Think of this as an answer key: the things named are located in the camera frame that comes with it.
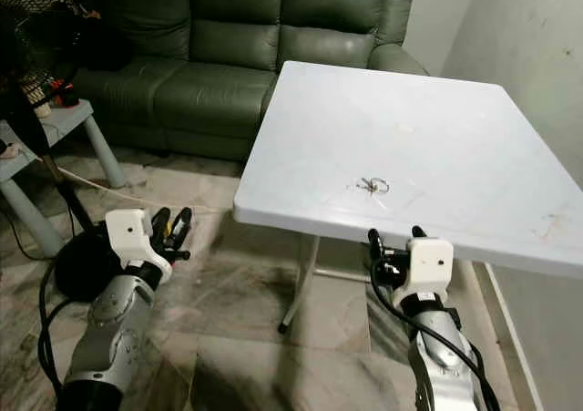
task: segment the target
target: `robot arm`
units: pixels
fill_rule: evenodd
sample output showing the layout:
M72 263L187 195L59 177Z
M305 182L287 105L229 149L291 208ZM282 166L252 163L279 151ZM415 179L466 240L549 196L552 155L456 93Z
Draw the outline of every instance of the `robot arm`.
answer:
M57 411L119 408L138 369L154 292L172 274L167 258L189 257L178 248L189 230L191 215L185 209L175 221L171 235L181 241L174 242L172 248L166 248L163 242L169 210L154 217L156 230L142 210L112 211L106 215L109 241L124 271L89 309L87 330L73 353L57 399Z
M385 249L374 229L369 232L369 241L374 290L389 311L409 323L408 356L417 383L417 409L482 410L476 384L486 388L488 404L498 409L490 386L483 385L483 380L477 383L470 370L468 362L474 365L475 355L460 331L457 312L443 305L451 280L454 248L448 241L426 238L419 228L414 229L414 234L416 237L407 243L406 251ZM381 285L388 288L390 300L380 293ZM424 329L434 334L423 332ZM436 334L444 340L437 340Z

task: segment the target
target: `white cable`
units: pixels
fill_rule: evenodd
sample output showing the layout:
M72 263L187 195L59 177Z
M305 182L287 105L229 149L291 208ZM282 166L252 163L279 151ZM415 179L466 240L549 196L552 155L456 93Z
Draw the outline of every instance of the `white cable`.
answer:
M192 205L171 204L171 203L162 203L162 202L153 201L153 200L140 199L138 197L132 197L131 195L126 195L126 194L123 194L121 192L117 192L116 190L111 190L110 188L106 188L105 186L101 186L101 185L99 185L91 180L87 180L81 176L77 176L77 174L74 174L71 171L65 170L64 168L58 167L58 169L66 176L73 178L77 181L80 181L81 183L86 183L87 185L92 186L93 188L97 188L98 190L104 190L105 192L107 192L111 195L115 195L121 199L136 201L138 203L147 204L148 206L154 206L157 208L170 208L170 209L192 208L198 214L201 214L201 213L223 213L223 212L231 211L231 208L211 208L209 206L202 206L199 204L192 204Z

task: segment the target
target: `stool leg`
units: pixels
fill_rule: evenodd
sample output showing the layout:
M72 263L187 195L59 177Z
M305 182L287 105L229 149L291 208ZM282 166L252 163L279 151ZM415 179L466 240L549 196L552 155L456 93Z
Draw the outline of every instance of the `stool leg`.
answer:
M320 247L320 237L314 236L312 238L312 248L310 251L310 257L308 261L302 262L300 264L300 270L298 270L298 283L296 285L295 296L291 306L288 308L287 313L283 316L278 331L280 334L285 334L292 322L293 316L300 307L300 304L305 299L308 290L310 289L310 283L313 279L313 271L316 266L316 260L318 259L318 248Z
M12 180L0 182L0 191L47 256L55 256L64 242L55 228Z
M111 185L112 188L121 188L126 184L126 177L119 167L118 160L113 155L113 152L111 152L111 148L103 137L103 133L101 133L97 123L93 117L88 117L83 125L89 136L91 145L93 145L93 149L97 153L97 158L101 163L101 167L106 173L109 185Z

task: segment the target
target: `tiled floor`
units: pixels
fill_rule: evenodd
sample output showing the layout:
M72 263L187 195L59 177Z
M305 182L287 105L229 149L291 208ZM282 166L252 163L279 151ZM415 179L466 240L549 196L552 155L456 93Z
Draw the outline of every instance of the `tiled floor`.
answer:
M88 178L102 178L90 151L66 149L58 163ZM236 163L116 149L128 177L120 190L141 198L215 208L196 212L187 238L192 256L177 262L157 291L148 340L124 410L412 410L414 377L407 341L364 283L316 276L288 335L276 328L293 297L302 236L238 224L228 211L239 182ZM66 207L39 167L17 179L68 235ZM94 219L129 200L78 186ZM21 230L25 247L40 254ZM36 360L37 287L45 262L30 262L0 221L0 408L53 409L53 393ZM362 247L323 240L319 267L363 271ZM50 291L51 304L59 296ZM482 348L505 410L515 410L496 335L470 266L456 269L452 300L467 335ZM84 331L87 307L72 305L51 328L63 378Z

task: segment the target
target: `sofa armrest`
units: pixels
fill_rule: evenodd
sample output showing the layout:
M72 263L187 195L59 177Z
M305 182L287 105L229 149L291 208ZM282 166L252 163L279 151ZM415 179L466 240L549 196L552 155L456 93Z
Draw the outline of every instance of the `sofa armrest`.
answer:
M429 73L414 58L396 44L379 45L368 60L368 68L379 71L401 72L428 76Z

